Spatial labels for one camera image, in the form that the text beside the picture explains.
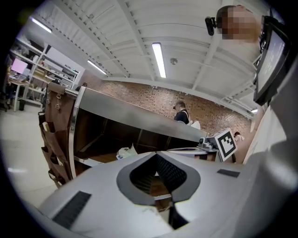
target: computer monitor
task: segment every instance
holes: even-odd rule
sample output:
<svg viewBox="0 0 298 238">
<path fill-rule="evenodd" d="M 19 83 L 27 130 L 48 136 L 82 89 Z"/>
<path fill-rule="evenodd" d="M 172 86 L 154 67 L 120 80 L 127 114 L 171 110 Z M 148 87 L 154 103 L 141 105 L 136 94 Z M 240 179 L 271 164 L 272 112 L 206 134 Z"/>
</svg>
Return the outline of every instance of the computer monitor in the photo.
<svg viewBox="0 0 298 238">
<path fill-rule="evenodd" d="M 11 67 L 11 70 L 16 71 L 17 73 L 23 74 L 27 66 L 28 66 L 27 63 L 19 59 L 15 59 Z"/>
<path fill-rule="evenodd" d="M 263 17 L 261 38 L 262 57 L 255 74 L 256 91 L 254 101 L 264 105 L 277 93 L 277 88 L 287 74 L 288 65 L 293 58 L 289 57 L 292 43 L 284 25 L 272 17 Z"/>
</svg>

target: white ceiling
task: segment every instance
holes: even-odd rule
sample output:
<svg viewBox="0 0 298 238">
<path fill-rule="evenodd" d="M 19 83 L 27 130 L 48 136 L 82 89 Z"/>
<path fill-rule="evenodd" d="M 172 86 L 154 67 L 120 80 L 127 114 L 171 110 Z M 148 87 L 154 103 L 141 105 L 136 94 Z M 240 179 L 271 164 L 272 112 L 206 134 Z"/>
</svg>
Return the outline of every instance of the white ceiling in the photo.
<svg viewBox="0 0 298 238">
<path fill-rule="evenodd" d="M 205 17 L 225 5 L 244 5 L 257 18 L 268 6 L 257 0 L 53 0 L 34 17 L 53 30 L 53 46 L 101 79 L 143 83 L 193 94 L 247 117 L 258 45 L 208 35 Z M 151 44 L 160 42 L 167 78 L 160 77 Z M 176 58 L 176 65 L 170 64 Z M 92 60 L 106 73 L 86 64 Z M 227 96 L 238 95 L 241 103 Z"/>
</svg>

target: black monitor frame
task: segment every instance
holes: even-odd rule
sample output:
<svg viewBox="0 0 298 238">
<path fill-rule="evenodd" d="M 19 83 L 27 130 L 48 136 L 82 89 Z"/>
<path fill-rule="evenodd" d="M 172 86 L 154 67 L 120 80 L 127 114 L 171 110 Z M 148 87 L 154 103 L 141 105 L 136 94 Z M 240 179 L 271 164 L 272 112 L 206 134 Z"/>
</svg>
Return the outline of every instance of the black monitor frame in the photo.
<svg viewBox="0 0 298 238">
<path fill-rule="evenodd" d="M 269 16 L 263 16 L 262 23 L 264 27 L 260 41 L 262 56 L 259 62 L 259 66 L 257 68 L 257 73 L 254 81 L 254 84 L 256 85 L 254 101 L 261 106 L 264 105 L 266 102 L 270 101 L 271 98 L 276 94 L 277 88 L 279 87 L 284 77 L 288 73 L 288 70 L 293 61 L 293 57 L 289 57 L 290 51 L 292 50 L 292 42 L 285 33 L 285 26 L 279 23 L 276 19 Z M 282 55 L 280 56 L 279 62 L 277 63 L 275 69 L 273 69 L 271 76 L 268 78 L 263 88 L 259 91 L 258 74 L 265 61 L 271 41 L 272 32 L 275 32 L 283 40 L 285 46 Z"/>
</svg>

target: brick wall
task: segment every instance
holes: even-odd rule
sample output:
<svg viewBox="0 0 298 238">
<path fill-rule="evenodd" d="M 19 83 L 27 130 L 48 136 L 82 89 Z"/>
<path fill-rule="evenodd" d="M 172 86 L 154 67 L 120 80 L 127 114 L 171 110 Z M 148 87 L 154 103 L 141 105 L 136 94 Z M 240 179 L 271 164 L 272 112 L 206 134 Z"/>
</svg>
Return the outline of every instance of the brick wall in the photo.
<svg viewBox="0 0 298 238">
<path fill-rule="evenodd" d="M 196 96 L 185 95 L 165 88 L 152 88 L 143 84 L 94 80 L 91 77 L 84 77 L 83 81 L 88 83 L 89 88 L 168 118 L 174 118 L 176 111 L 173 106 L 177 101 L 183 100 L 191 120 L 198 120 L 201 129 L 209 133 L 229 127 L 233 132 L 239 131 L 245 137 L 251 129 L 251 120 L 228 108 Z"/>
</svg>

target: fluorescent light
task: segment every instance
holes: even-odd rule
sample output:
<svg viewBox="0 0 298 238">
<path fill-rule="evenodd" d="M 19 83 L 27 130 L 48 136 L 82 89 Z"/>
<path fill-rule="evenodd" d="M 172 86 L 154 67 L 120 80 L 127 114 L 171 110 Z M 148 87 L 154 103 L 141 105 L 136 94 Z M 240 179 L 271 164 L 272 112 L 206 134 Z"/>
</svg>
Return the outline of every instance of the fluorescent light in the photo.
<svg viewBox="0 0 298 238">
<path fill-rule="evenodd" d="M 165 78 L 166 77 L 166 72 L 164 70 L 162 45 L 160 43 L 153 43 L 152 48 L 153 48 L 155 58 L 156 58 L 156 61 L 157 61 L 160 77 Z"/>
<path fill-rule="evenodd" d="M 40 21 L 34 19 L 33 17 L 31 17 L 31 20 L 32 20 L 35 24 L 37 24 L 37 25 L 39 25 L 40 27 L 42 27 L 43 29 L 45 29 L 47 32 L 52 33 L 52 30 L 51 30 L 50 28 L 48 28 L 47 26 L 45 26 L 44 24 L 42 24 Z"/>
<path fill-rule="evenodd" d="M 88 63 L 91 64 L 93 67 L 97 68 L 100 72 L 102 72 L 103 74 L 107 75 L 106 72 L 104 72 L 102 69 L 100 69 L 98 66 L 96 66 L 94 63 L 92 63 L 90 60 L 88 60 Z"/>
</svg>

